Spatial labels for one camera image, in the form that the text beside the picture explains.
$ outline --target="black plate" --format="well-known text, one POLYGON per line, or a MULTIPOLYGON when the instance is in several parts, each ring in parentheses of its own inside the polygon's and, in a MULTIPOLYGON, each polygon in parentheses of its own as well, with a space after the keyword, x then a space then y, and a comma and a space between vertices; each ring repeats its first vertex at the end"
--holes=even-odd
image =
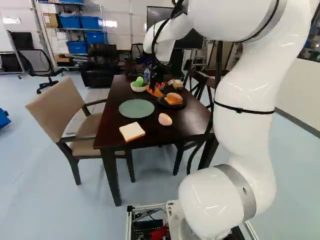
POLYGON ((170 105, 169 103, 166 102, 165 96, 158 97, 157 102, 158 102, 158 104, 160 104, 168 109, 183 109, 187 104, 187 101, 185 99, 183 99, 183 102, 179 105, 170 105))

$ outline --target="monitor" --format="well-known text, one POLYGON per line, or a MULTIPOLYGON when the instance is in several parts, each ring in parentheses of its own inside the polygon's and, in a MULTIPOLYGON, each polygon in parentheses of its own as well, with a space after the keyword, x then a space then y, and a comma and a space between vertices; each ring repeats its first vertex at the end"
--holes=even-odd
MULTIPOLYGON (((170 18, 172 7, 148 6, 146 25, 147 30, 154 24, 170 18)), ((202 49, 204 37, 192 29, 183 39, 175 42, 175 49, 202 49)))

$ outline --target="red object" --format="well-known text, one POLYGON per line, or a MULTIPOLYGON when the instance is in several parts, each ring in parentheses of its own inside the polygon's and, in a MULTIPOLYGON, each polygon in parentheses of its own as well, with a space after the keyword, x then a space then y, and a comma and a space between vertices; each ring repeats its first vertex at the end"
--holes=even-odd
POLYGON ((163 237, 167 235, 167 227, 163 226, 153 232, 150 232, 151 237, 150 240, 162 240, 163 237))

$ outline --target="green object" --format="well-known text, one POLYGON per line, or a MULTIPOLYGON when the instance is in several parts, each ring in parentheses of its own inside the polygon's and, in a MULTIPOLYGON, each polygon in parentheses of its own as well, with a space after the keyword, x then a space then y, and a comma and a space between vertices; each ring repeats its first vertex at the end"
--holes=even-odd
POLYGON ((132 85, 136 88, 144 87, 144 82, 134 81, 132 85))
POLYGON ((132 99, 123 102, 119 106, 119 112, 130 119, 140 119, 151 115, 155 110, 155 106, 142 99, 132 99))
POLYGON ((136 88, 141 88, 145 86, 145 80, 142 76, 138 76, 135 80, 135 82, 133 82, 132 84, 134 87, 136 88))
POLYGON ((138 83, 144 83, 145 82, 145 80, 144 80, 144 78, 142 76, 138 76, 135 81, 138 82, 138 83))

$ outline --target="beige upholstered chair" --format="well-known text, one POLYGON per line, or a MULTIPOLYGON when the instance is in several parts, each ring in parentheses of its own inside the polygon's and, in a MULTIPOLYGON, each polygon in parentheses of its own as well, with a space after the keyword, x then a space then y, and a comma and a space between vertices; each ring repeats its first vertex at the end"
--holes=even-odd
MULTIPOLYGON (((106 99, 103 99, 85 103, 72 79, 68 77, 25 106, 68 159, 77 185, 81 184, 78 168, 79 160, 101 158, 100 150, 93 149, 93 145, 102 113, 91 114, 88 106, 106 101, 106 99), (80 109, 86 115, 85 121, 75 136, 62 137, 67 125, 80 109)), ((130 178, 134 183, 135 174, 131 151, 116 152, 115 156, 126 159, 130 178)))

